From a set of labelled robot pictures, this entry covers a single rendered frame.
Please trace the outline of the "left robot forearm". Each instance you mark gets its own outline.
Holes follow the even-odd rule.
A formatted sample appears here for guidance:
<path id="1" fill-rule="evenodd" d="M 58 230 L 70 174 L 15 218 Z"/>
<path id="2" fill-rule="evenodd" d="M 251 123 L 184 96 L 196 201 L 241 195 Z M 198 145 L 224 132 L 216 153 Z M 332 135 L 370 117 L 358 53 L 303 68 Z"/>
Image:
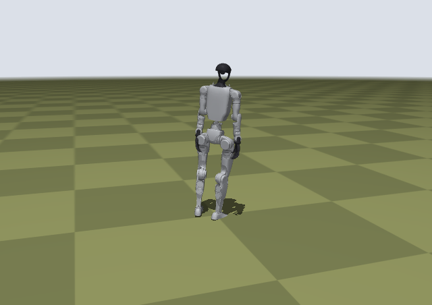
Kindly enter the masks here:
<path id="1" fill-rule="evenodd" d="M 200 134 L 202 134 L 203 133 L 205 116 L 199 114 L 199 110 L 198 110 L 198 117 L 197 117 L 197 119 L 198 119 L 198 121 L 197 121 L 197 125 L 196 125 L 196 127 L 197 127 L 196 131 L 200 130 Z"/>

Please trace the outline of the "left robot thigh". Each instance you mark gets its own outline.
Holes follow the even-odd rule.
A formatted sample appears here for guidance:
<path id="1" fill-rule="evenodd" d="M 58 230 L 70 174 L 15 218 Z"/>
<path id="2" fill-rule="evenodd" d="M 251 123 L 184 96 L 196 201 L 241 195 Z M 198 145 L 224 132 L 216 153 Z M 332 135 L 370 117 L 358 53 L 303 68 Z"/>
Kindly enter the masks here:
<path id="1" fill-rule="evenodd" d="M 207 133 L 202 133 L 201 135 L 197 136 L 198 138 L 198 144 L 199 149 L 202 152 L 198 152 L 198 179 L 205 179 L 207 177 L 207 170 L 206 170 L 206 164 L 207 164 L 207 155 L 210 148 L 210 142 L 206 141 L 206 135 Z"/>

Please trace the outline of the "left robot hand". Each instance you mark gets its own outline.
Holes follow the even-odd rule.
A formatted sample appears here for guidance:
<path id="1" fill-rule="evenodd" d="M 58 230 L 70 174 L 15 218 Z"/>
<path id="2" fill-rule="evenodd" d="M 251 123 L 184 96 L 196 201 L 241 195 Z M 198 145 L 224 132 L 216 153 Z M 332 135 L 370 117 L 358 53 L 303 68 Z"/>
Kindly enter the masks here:
<path id="1" fill-rule="evenodd" d="M 197 131 L 196 131 L 196 134 L 195 134 L 195 136 L 196 136 L 196 140 L 195 140 L 195 143 L 196 143 L 196 149 L 197 149 L 198 152 L 202 152 L 202 151 L 199 149 L 199 144 L 198 144 L 198 138 L 197 138 L 197 136 L 199 136 L 199 135 L 200 135 L 200 130 L 197 130 Z"/>

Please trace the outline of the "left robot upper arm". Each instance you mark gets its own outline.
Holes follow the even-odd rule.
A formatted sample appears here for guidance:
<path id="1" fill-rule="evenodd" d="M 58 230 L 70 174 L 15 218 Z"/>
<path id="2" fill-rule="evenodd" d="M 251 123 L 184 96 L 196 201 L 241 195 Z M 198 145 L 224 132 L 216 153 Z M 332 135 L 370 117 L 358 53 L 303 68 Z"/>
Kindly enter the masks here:
<path id="1" fill-rule="evenodd" d="M 200 88 L 200 109 L 199 109 L 199 114 L 201 115 L 206 115 L 206 103 L 207 103 L 207 88 L 209 86 L 202 86 Z"/>

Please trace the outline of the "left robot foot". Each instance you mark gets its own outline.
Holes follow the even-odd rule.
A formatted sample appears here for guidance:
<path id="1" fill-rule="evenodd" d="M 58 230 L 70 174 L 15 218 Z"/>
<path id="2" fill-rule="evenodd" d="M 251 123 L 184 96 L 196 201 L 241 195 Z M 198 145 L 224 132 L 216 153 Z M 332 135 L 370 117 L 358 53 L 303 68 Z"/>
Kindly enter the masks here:
<path id="1" fill-rule="evenodd" d="M 199 206 L 198 206 L 198 208 L 196 207 L 195 208 L 195 212 L 194 212 L 194 215 L 196 215 L 196 216 L 200 216 L 201 215 L 201 213 L 203 212 L 203 206 L 201 205 L 201 208 L 199 208 Z"/>

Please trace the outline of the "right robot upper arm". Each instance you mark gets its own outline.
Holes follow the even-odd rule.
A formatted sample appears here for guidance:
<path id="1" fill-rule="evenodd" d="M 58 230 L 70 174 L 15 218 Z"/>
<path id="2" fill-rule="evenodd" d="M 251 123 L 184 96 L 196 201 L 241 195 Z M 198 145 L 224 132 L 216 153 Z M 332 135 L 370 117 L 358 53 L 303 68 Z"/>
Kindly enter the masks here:
<path id="1" fill-rule="evenodd" d="M 237 121 L 238 120 L 238 114 L 240 114 L 239 113 L 239 111 L 240 111 L 240 100 L 241 100 L 242 95 L 241 95 L 240 91 L 234 90 L 234 89 L 230 89 L 230 96 L 233 99 L 233 101 L 232 101 L 232 103 L 233 103 L 232 104 L 232 111 L 233 111 L 233 113 L 232 113 L 231 118 L 232 118 L 232 120 Z"/>

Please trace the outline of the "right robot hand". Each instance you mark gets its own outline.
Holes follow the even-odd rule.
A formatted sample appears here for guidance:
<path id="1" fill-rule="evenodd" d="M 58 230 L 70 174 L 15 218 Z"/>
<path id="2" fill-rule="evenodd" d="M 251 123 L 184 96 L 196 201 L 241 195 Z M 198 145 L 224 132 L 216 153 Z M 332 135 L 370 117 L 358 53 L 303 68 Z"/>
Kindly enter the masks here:
<path id="1" fill-rule="evenodd" d="M 234 142 L 235 147 L 232 153 L 234 153 L 233 157 L 231 157 L 230 159 L 235 159 L 239 156 L 239 152 L 240 152 L 240 137 L 237 137 L 236 142 Z"/>

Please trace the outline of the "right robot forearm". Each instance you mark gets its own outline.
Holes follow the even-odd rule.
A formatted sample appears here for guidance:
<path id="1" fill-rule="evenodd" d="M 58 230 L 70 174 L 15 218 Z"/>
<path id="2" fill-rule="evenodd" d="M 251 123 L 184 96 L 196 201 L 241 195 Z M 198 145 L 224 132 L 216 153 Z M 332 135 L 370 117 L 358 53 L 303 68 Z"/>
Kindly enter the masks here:
<path id="1" fill-rule="evenodd" d="M 236 142 L 237 137 L 240 137 L 240 141 L 242 139 L 240 136 L 241 118 L 242 118 L 241 114 L 238 114 L 238 120 L 233 123 L 234 142 Z"/>

